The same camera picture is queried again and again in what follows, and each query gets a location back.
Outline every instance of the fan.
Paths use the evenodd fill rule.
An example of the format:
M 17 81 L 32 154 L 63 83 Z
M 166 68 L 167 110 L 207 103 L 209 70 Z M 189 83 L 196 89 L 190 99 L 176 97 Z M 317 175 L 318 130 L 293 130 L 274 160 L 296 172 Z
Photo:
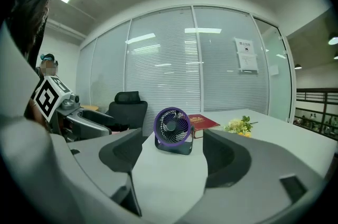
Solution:
M 159 150 L 188 155 L 193 138 L 187 141 L 193 126 L 188 115 L 179 108 L 165 108 L 155 118 L 155 146 Z

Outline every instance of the red book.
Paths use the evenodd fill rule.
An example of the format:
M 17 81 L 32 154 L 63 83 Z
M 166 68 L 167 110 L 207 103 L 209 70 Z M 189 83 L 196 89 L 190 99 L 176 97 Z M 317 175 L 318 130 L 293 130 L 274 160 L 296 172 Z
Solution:
M 199 130 L 208 129 L 208 128 L 220 125 L 212 121 L 211 119 L 204 117 L 201 114 L 192 114 L 192 115 L 188 115 L 188 117 L 190 119 L 190 124 L 195 127 L 195 133 Z

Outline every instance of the white wall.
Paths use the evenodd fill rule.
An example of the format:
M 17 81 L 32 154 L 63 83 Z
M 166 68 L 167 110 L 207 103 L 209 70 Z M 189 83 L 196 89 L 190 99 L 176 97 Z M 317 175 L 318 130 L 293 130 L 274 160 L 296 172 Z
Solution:
M 332 6 L 329 0 L 287 0 L 276 12 L 283 35 L 290 35 Z
M 145 13 L 153 12 L 156 10 L 161 10 L 164 8 L 191 4 L 215 5 L 221 7 L 235 8 L 238 10 L 252 13 L 260 18 L 263 18 L 266 21 L 278 24 L 277 17 L 273 11 L 248 0 L 147 0 L 130 7 L 112 16 L 105 22 L 97 25 L 88 35 L 88 37 L 84 40 L 84 42 L 81 44 L 80 49 L 82 49 L 96 37 L 102 35 L 103 33 L 112 29 L 116 25 L 124 21 L 130 20 L 131 18 L 137 17 Z
M 338 88 L 338 62 L 296 70 L 297 88 Z
M 59 33 L 46 29 L 36 66 L 41 63 L 40 55 L 48 53 L 52 53 L 59 63 L 58 77 L 75 92 L 79 46 L 66 42 Z

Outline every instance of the purple rim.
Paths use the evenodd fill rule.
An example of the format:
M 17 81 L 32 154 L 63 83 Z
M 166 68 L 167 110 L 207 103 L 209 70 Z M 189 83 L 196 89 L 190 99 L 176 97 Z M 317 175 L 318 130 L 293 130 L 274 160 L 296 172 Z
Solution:
M 156 122 L 157 122 L 158 118 L 159 118 L 160 116 L 162 116 L 163 113 L 165 113 L 166 111 L 169 111 L 169 110 L 177 110 L 177 111 L 181 112 L 184 116 L 187 117 L 188 131 L 186 132 L 186 136 L 185 136 L 181 141 L 179 141 L 179 142 L 177 142 L 177 143 L 167 143 L 167 142 L 163 141 L 163 140 L 160 138 L 160 136 L 157 134 L 157 132 L 156 132 Z M 157 139 L 158 139 L 161 143 L 163 143 L 165 146 L 168 146 L 168 147 L 174 147 L 174 146 L 179 146 L 179 145 L 183 144 L 183 143 L 185 142 L 185 140 L 189 137 L 190 131 L 191 131 L 191 125 L 190 125 L 190 119 L 189 119 L 189 116 L 188 116 L 183 110 L 181 110 L 181 109 L 179 109 L 179 108 L 171 107 L 171 108 L 165 108 L 165 109 L 161 110 L 161 111 L 157 114 L 157 116 L 156 116 L 156 118 L 155 118 L 155 121 L 154 121 L 154 133 L 155 133 L 155 136 L 157 137 Z

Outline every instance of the table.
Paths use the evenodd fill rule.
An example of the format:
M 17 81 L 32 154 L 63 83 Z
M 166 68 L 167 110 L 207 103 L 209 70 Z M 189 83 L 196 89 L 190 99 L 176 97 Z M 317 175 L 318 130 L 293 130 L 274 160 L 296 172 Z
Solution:
M 98 106 L 81 105 L 81 108 L 90 109 L 90 110 L 93 110 L 93 111 L 99 110 Z
M 336 141 L 249 109 L 200 114 L 220 125 L 250 116 L 251 122 L 258 122 L 253 125 L 252 138 L 284 147 L 322 177 L 335 152 Z M 194 140 L 190 155 L 178 155 L 158 150 L 154 136 L 152 133 L 143 144 L 132 172 L 133 183 L 145 220 L 174 223 L 203 196 L 208 176 L 203 139 Z

